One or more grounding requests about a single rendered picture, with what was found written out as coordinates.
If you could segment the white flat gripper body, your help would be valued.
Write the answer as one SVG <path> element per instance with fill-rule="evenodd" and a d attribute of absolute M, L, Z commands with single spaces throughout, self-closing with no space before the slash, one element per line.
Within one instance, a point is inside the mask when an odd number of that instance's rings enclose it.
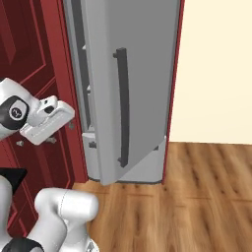
<path fill-rule="evenodd" d="M 35 126 L 28 122 L 21 130 L 20 134 L 27 138 L 34 145 L 40 145 L 56 131 L 75 117 L 75 110 L 64 101 L 59 100 L 57 106 L 45 119 Z"/>

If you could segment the grey fridge body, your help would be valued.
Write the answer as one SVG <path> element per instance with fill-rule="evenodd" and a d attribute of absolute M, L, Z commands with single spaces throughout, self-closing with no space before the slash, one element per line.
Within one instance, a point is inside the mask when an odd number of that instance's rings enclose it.
<path fill-rule="evenodd" d="M 99 180 L 95 128 L 91 105 L 91 89 L 86 52 L 81 0 L 63 0 L 70 43 L 75 87 L 82 125 L 83 145 L 88 178 Z"/>

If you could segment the grey fridge door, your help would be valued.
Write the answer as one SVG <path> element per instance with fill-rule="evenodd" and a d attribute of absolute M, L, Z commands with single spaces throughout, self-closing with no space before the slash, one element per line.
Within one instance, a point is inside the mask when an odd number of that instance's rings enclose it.
<path fill-rule="evenodd" d="M 99 180 L 118 181 L 166 139 L 179 0 L 82 0 Z M 130 143 L 122 167 L 117 48 L 127 49 Z"/>

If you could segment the grey fridge bottom drawer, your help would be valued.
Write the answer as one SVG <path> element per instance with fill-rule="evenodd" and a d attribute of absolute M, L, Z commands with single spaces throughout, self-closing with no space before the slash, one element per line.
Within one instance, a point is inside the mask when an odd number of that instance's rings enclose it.
<path fill-rule="evenodd" d="M 96 148 L 90 145 L 95 142 L 95 133 L 83 133 L 84 151 L 86 156 L 86 165 L 88 178 L 93 181 L 99 181 L 99 170 Z M 161 183 L 163 175 L 163 160 L 165 154 L 166 139 L 130 171 L 123 175 L 119 182 L 123 183 Z"/>

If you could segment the dark red fridge side panel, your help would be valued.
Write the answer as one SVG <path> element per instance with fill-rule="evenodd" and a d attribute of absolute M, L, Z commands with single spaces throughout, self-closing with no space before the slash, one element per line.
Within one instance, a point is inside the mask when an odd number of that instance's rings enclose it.
<path fill-rule="evenodd" d="M 167 153 L 168 153 L 168 147 L 169 147 L 171 117 L 172 117 L 175 83 L 176 83 L 176 75 L 177 75 L 177 65 L 178 65 L 178 58 L 179 58 L 179 48 L 180 48 L 184 5 L 185 5 L 185 0 L 179 0 L 179 16 L 178 16 L 178 24 L 177 24 L 177 31 L 176 31 L 176 43 L 175 43 L 174 61 L 173 61 L 172 79 L 171 79 L 172 82 L 171 82 L 171 89 L 170 89 L 169 107 L 168 107 L 168 113 L 167 113 L 168 117 L 167 117 L 167 127 L 166 127 L 165 153 L 164 153 L 164 160 L 163 160 L 163 173 L 162 173 L 162 181 L 161 181 L 162 185 L 165 182 L 165 176 L 166 176 Z"/>

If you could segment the dark red tall cabinet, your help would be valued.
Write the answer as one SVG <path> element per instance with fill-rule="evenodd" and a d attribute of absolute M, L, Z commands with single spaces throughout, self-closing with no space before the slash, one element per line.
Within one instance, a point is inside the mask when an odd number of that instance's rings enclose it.
<path fill-rule="evenodd" d="M 0 78 L 8 77 L 37 98 L 51 95 L 77 107 L 63 0 L 0 0 Z M 37 214 L 36 193 L 45 187 L 70 188 L 87 179 L 81 120 L 75 117 L 53 137 L 31 144 L 16 133 L 0 142 L 0 167 L 24 167 L 28 174 L 13 197 L 8 231 L 27 235 Z M 24 141 L 22 147 L 16 142 Z"/>

